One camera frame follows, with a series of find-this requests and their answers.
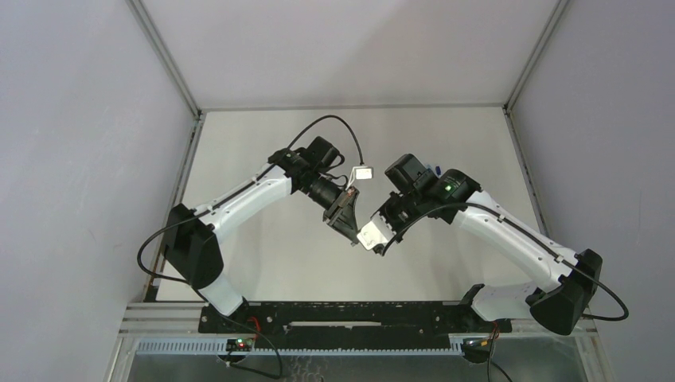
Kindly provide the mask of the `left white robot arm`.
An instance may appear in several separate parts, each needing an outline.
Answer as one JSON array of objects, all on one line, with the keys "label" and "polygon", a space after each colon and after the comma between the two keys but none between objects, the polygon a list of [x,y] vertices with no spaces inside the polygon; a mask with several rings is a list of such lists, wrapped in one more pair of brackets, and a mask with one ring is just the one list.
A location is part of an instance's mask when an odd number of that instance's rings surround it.
[{"label": "left white robot arm", "polygon": [[297,150],[271,155],[260,173],[236,189],[197,207],[184,204],[170,211],[162,235],[162,254],[184,282],[210,306],[228,317],[245,302],[230,283],[220,246],[242,223],[268,205],[297,191],[323,208],[322,220],[351,244],[358,244],[355,204],[358,190],[328,177],[339,150],[322,137]]}]

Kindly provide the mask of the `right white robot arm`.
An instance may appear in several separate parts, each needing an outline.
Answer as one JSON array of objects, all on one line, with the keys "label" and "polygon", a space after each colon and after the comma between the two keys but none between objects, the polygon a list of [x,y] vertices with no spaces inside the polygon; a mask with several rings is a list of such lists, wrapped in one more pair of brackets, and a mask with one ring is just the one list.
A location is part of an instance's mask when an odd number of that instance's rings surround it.
[{"label": "right white robot arm", "polygon": [[559,335],[573,331],[598,288],[600,255],[566,248],[528,227],[459,170],[437,175],[404,154],[385,174],[396,189],[357,234],[365,249],[384,255],[423,218],[443,220],[492,245],[529,277],[510,286],[476,284],[462,304],[487,322],[532,319]]}]

